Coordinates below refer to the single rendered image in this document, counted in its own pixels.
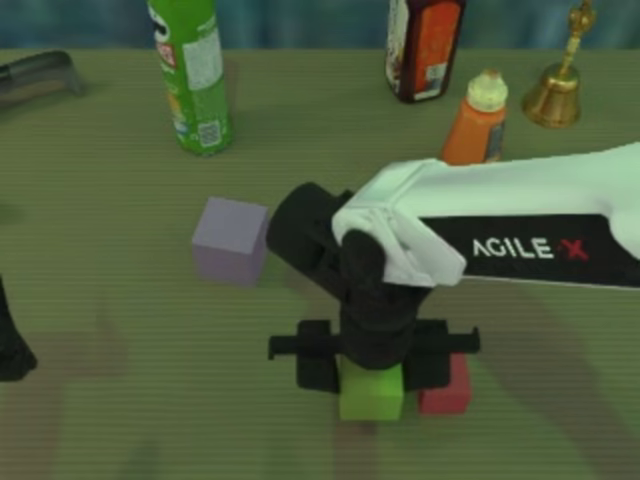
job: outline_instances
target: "white bottle cap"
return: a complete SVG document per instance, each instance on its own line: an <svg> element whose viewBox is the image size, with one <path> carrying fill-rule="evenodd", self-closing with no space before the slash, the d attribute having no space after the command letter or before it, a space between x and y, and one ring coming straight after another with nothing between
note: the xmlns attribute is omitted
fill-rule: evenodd
<svg viewBox="0 0 640 480"><path fill-rule="evenodd" d="M499 71L487 69L469 82L467 102L474 110L491 113L504 108L509 88Z"/></svg>

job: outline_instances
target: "pringles can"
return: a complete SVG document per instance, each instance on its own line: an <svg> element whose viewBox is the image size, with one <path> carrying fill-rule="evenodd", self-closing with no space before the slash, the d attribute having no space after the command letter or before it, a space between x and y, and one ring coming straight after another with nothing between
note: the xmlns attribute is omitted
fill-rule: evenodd
<svg viewBox="0 0 640 480"><path fill-rule="evenodd" d="M232 139L215 1L148 0L180 145L212 155Z"/></svg>

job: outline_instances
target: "cube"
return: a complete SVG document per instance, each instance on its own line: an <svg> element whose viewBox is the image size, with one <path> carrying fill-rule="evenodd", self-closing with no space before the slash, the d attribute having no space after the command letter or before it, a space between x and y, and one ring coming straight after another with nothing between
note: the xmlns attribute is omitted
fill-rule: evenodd
<svg viewBox="0 0 640 480"><path fill-rule="evenodd" d="M399 420L404 402L402 365L388 370L365 370L340 357L340 420Z"/></svg>
<svg viewBox="0 0 640 480"><path fill-rule="evenodd" d="M267 254L267 208L211 197L191 245L201 277L239 286L258 282Z"/></svg>
<svg viewBox="0 0 640 480"><path fill-rule="evenodd" d="M418 410L423 415L462 414L471 402L471 378L467 357L451 355L451 382L443 388L418 392Z"/></svg>

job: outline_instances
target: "blue background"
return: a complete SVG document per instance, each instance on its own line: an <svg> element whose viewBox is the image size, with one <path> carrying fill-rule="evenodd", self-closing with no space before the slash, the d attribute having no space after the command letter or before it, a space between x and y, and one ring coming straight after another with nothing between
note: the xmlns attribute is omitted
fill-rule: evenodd
<svg viewBox="0 0 640 480"><path fill-rule="evenodd" d="M579 0L469 0L463 46L561 47ZM388 0L218 0L225 48L378 48ZM595 0L585 47L640 47L640 0ZM0 48L149 47L144 0L0 0Z"/></svg>

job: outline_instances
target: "table surface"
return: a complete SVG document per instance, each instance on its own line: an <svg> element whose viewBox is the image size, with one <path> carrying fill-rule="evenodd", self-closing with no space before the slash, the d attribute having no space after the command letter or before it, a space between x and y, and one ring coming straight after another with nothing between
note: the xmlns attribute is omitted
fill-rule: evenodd
<svg viewBox="0 0 640 480"><path fill-rule="evenodd" d="M1 51L0 63L28 51ZM528 123L522 94L558 52L461 51L450 92L398 103L378 51L229 52L235 143L212 158L177 146L150 51L74 51L86 97L0 113L0 266L41 368L0 387L3 480L621 480L640 478L640 303L613 290L465 282L425 314L481 327L463 417L335 421L328 395L268 362L270 334L336 305L267 259L255 289L196 278L190 238L207 197L273 208L314 180L357 188L390 161L434 156L467 80L511 88L505 157L638 140L630 64L580 52L583 119Z"/></svg>

